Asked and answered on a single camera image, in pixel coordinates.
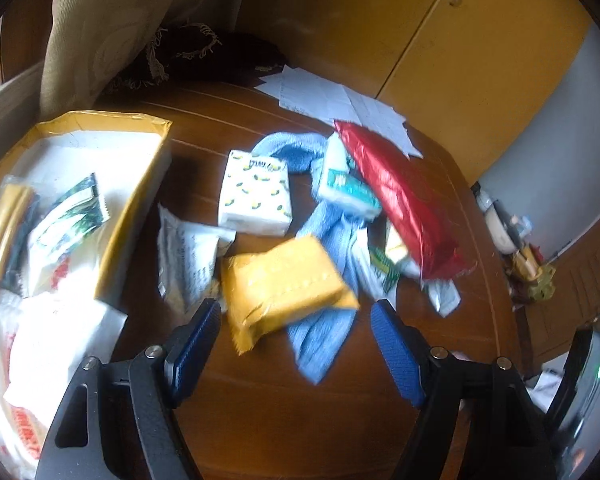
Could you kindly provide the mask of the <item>blue towel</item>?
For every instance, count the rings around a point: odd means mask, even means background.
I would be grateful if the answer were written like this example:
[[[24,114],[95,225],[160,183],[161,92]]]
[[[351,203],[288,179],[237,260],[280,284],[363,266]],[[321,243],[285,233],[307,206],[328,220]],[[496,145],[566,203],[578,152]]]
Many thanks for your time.
[[[291,297],[300,316],[287,333],[294,362],[311,384],[319,384],[334,364],[358,310],[358,280],[351,246],[363,221],[341,206],[318,196],[333,136],[276,132],[253,149],[256,156],[273,157],[290,174],[308,174],[315,208],[282,253],[300,258],[299,275],[292,280]]]

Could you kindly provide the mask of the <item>green white packet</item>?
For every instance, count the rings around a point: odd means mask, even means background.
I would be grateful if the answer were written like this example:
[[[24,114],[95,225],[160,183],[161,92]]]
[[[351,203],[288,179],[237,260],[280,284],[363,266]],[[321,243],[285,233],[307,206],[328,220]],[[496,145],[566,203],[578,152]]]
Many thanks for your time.
[[[358,284],[373,300],[388,300],[396,309],[400,278],[409,278],[419,284],[442,318],[460,306],[460,292],[453,281],[426,281],[422,278],[419,265],[391,223],[386,229],[384,248],[370,244],[367,228],[359,229],[352,245],[352,255]]]

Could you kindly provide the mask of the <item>yellow tissue pack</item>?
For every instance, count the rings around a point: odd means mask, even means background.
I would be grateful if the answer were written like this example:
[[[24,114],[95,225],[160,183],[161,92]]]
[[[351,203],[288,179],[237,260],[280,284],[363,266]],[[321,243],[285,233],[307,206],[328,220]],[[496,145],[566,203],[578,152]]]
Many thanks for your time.
[[[221,262],[221,288],[235,349],[324,308],[356,310],[358,298],[313,235]]]

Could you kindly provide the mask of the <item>white printed packet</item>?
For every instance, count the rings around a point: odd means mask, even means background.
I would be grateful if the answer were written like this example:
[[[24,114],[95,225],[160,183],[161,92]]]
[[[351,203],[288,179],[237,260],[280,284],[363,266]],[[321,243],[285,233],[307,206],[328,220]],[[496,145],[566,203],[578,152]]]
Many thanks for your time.
[[[215,263],[236,232],[181,220],[162,205],[158,213],[158,291],[174,312],[190,318],[206,298],[219,297]]]

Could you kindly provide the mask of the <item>red foil snack bag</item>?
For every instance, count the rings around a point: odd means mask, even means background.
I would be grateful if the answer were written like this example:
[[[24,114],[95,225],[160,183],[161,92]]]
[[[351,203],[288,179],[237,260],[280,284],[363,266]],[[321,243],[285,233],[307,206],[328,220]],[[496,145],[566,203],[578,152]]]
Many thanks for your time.
[[[425,280],[452,280],[474,265],[428,183],[400,148],[378,133],[337,120],[336,133],[381,203]]]

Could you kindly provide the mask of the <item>white lemon print tissue pack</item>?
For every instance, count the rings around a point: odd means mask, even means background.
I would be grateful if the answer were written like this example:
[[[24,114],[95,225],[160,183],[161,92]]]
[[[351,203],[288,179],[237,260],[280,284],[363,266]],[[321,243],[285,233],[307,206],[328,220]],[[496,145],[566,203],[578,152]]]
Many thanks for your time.
[[[220,189],[218,226],[252,235],[282,237],[291,221],[286,162],[231,150]]]

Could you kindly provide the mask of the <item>teal white tissue pack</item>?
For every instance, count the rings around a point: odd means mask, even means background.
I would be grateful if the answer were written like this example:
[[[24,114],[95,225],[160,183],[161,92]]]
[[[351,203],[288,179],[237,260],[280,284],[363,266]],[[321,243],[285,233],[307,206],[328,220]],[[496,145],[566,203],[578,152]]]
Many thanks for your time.
[[[336,132],[327,139],[317,198],[365,220],[374,220],[381,213],[378,198],[370,187],[355,175],[354,168],[350,165],[349,154]]]

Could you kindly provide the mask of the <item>white red-text packet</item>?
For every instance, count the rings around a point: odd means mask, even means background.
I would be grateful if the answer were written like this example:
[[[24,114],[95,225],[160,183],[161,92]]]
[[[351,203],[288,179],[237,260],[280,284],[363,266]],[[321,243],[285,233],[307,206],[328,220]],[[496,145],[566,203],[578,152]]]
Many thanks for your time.
[[[79,365],[88,356],[107,363],[125,321],[124,313],[93,298],[42,292],[23,300],[5,400],[50,426]]]

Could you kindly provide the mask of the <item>toys pile on floor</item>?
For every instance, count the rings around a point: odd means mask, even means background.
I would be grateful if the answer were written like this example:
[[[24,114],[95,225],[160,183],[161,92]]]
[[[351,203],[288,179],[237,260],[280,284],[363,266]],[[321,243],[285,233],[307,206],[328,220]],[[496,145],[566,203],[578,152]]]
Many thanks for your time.
[[[526,306],[552,299],[555,268],[546,263],[539,248],[528,241],[532,231],[530,219],[510,214],[502,202],[486,192],[479,182],[471,187],[471,192],[503,261],[509,295],[514,304]]]

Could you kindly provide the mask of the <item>green white sachet in box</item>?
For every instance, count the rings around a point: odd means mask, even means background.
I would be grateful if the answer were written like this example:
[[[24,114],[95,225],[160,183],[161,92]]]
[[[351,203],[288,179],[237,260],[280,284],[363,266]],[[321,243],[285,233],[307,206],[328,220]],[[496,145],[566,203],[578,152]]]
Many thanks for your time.
[[[31,270],[58,263],[110,218],[94,172],[69,188],[31,230],[28,263]]]

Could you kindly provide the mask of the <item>small yellow pack in box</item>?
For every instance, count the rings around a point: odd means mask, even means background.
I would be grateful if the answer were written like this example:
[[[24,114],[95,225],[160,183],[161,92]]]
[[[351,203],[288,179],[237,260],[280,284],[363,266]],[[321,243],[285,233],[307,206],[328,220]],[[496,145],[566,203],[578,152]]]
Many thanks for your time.
[[[30,185],[7,182],[0,188],[0,282],[15,281],[20,255],[38,208]]]

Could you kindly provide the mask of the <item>yellow cardboard box tray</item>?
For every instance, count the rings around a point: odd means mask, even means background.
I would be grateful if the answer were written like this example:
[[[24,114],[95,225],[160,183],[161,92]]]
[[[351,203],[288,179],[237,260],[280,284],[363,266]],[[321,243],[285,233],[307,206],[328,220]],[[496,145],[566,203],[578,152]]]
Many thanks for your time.
[[[170,120],[74,110],[0,159],[0,286],[116,304],[170,164]]]

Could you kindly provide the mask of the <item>white paper sheets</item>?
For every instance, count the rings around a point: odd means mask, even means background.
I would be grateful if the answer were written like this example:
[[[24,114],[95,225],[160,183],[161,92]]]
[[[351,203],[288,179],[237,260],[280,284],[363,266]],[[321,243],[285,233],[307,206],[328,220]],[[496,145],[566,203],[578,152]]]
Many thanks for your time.
[[[256,89],[272,96],[284,110],[329,126],[336,120],[352,122],[383,136],[407,158],[422,158],[408,135],[406,118],[383,102],[302,68],[284,66],[281,73],[261,77],[260,81]]]

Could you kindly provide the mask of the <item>yellow wooden cabinet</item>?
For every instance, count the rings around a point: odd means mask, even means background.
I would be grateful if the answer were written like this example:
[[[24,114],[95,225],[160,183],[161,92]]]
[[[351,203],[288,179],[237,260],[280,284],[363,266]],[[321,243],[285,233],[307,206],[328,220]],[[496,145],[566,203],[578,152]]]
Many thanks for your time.
[[[242,0],[288,62],[392,106],[478,180],[576,57],[579,0]]]

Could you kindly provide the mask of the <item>olive curtain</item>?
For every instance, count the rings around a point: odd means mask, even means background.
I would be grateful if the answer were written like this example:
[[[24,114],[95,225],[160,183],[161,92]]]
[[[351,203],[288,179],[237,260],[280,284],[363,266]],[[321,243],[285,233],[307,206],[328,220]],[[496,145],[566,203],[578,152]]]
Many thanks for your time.
[[[233,28],[242,0],[53,0],[40,113],[88,110],[162,24]]]

